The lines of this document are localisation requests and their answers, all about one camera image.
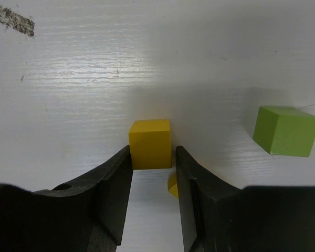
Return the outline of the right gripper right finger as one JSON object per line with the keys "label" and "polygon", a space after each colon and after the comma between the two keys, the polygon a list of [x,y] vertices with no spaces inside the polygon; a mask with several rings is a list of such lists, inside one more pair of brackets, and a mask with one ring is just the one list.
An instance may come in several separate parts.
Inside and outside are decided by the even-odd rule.
{"label": "right gripper right finger", "polygon": [[185,251],[315,251],[315,186],[236,188],[176,148]]}

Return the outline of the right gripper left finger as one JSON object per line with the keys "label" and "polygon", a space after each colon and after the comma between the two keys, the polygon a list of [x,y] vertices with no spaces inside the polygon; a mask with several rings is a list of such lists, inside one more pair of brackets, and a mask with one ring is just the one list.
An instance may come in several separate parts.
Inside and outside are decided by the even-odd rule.
{"label": "right gripper left finger", "polygon": [[133,176],[130,149],[52,190],[0,184],[0,251],[115,251]]}

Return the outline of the small yellow cube block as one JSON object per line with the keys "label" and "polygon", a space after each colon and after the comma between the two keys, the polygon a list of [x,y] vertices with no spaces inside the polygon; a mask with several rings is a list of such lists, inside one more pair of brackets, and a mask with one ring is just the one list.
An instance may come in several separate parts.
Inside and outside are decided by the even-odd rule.
{"label": "small yellow cube block", "polygon": [[134,121],[129,130],[134,170],[172,167],[171,127],[168,119]]}

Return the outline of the small green cube block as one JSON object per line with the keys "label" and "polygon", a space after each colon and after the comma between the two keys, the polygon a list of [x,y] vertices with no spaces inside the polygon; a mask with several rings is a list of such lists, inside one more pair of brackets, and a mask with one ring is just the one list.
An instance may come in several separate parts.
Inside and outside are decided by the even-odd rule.
{"label": "small green cube block", "polygon": [[294,107],[260,106],[253,140],[272,155],[309,157],[315,141],[315,115]]}

